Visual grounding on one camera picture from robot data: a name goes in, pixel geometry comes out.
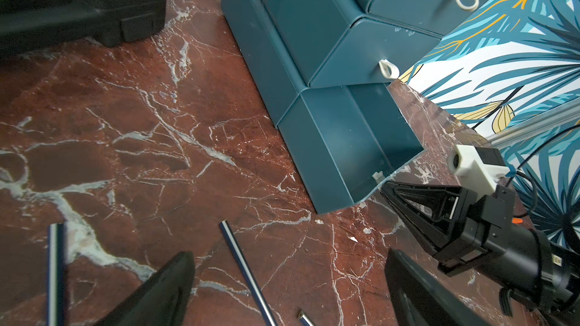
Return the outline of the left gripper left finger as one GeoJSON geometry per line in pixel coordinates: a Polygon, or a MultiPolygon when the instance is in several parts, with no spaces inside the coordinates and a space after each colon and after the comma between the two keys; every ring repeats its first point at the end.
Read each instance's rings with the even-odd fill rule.
{"type": "Polygon", "coordinates": [[[195,276],[190,251],[177,253],[98,325],[182,325],[195,276]]]}

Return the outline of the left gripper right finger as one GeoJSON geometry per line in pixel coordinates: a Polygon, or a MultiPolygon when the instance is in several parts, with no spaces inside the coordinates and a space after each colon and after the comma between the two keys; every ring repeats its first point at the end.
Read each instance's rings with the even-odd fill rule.
{"type": "Polygon", "coordinates": [[[385,277],[399,325],[486,325],[403,251],[390,249],[385,277]]]}

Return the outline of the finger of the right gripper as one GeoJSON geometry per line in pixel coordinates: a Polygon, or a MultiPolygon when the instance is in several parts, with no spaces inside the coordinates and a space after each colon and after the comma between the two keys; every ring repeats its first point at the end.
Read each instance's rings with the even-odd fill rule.
{"type": "Polygon", "coordinates": [[[421,215],[417,208],[395,193],[385,192],[385,199],[391,203],[394,211],[409,228],[423,250],[430,256],[434,256],[441,249],[441,245],[437,243],[442,240],[442,232],[429,219],[421,215]]]}
{"type": "Polygon", "coordinates": [[[392,202],[400,205],[429,209],[429,217],[453,217],[456,204],[462,194],[461,187],[429,186],[386,181],[381,192],[392,202]]]}

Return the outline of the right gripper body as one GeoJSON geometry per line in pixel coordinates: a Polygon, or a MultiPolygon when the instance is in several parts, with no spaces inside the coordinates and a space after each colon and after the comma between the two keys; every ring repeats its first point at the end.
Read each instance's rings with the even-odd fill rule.
{"type": "Polygon", "coordinates": [[[437,252],[438,269],[456,276],[475,269],[501,285],[502,312],[516,300],[541,312],[579,311],[579,255],[536,229],[513,224],[515,194],[498,187],[473,205],[437,252]]]}

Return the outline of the teal bottom drawer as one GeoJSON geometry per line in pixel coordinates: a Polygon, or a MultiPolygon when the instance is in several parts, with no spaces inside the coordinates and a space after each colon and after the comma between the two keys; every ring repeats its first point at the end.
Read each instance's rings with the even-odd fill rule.
{"type": "Polygon", "coordinates": [[[305,90],[279,130],[317,214],[365,201],[424,150],[385,84],[305,90]]]}

